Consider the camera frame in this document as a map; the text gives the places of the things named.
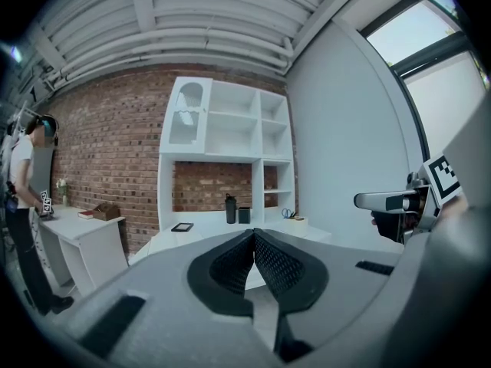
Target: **red brick wall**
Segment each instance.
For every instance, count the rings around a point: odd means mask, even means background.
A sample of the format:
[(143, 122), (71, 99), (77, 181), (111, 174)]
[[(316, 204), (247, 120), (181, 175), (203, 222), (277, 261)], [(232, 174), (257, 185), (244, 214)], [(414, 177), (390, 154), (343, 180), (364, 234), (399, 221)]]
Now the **red brick wall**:
[[(160, 134), (167, 101), (177, 76), (212, 77), (285, 94), (267, 78), (200, 65), (162, 65), (98, 78), (54, 98), (46, 108), (60, 123), (52, 185), (68, 181), (70, 205), (92, 209), (114, 203), (126, 217), (124, 247), (138, 251), (159, 229), (157, 170)], [(176, 211), (224, 209), (224, 197), (251, 205), (251, 166), (223, 163), (176, 163)], [(265, 184), (275, 187), (274, 169)], [(54, 202), (61, 198), (53, 189)], [(276, 205), (266, 198), (266, 205)]]

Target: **black shoe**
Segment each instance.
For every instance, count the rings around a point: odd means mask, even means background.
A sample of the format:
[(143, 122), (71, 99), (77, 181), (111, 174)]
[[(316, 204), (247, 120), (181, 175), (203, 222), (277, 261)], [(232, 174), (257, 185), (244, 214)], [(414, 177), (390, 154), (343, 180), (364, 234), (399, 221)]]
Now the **black shoe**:
[(48, 309), (48, 310), (38, 310), (38, 313), (41, 316), (46, 316), (49, 313), (49, 311), (50, 311), (50, 309)]
[(51, 303), (51, 310), (54, 314), (58, 315), (60, 312), (67, 310), (74, 303), (72, 297), (59, 297), (53, 296), (53, 302)]

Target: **scissors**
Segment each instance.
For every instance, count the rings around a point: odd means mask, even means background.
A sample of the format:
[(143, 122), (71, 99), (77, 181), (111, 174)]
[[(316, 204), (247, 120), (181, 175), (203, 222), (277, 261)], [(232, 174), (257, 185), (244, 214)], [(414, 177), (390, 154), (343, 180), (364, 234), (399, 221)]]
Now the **scissors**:
[(292, 219), (293, 217), (295, 217), (295, 212), (292, 212), (291, 210), (289, 209), (283, 209), (282, 210), (282, 215), (283, 215), (283, 218), (284, 219)]

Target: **book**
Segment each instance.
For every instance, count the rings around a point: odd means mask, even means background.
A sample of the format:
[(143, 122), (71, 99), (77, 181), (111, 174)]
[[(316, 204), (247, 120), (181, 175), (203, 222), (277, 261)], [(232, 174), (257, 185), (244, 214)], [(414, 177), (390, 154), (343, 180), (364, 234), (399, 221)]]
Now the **book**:
[(80, 218), (83, 218), (83, 219), (91, 219), (94, 217), (94, 212), (89, 210), (89, 211), (86, 211), (86, 212), (79, 212), (78, 213), (78, 216)]

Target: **headphones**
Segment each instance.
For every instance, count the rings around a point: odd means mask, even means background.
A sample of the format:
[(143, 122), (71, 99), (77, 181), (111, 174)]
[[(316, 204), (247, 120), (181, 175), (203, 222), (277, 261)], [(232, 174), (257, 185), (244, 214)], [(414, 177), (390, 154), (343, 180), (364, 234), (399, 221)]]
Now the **headphones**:
[(52, 115), (44, 114), (43, 116), (38, 116), (37, 120), (36, 120), (36, 125), (49, 127), (49, 129), (51, 129), (51, 125), (48, 122), (48, 118), (53, 120), (54, 124), (56, 125), (56, 127), (54, 129), (53, 143), (54, 143), (54, 146), (58, 146), (58, 131), (60, 129), (60, 125), (58, 124), (58, 121)]

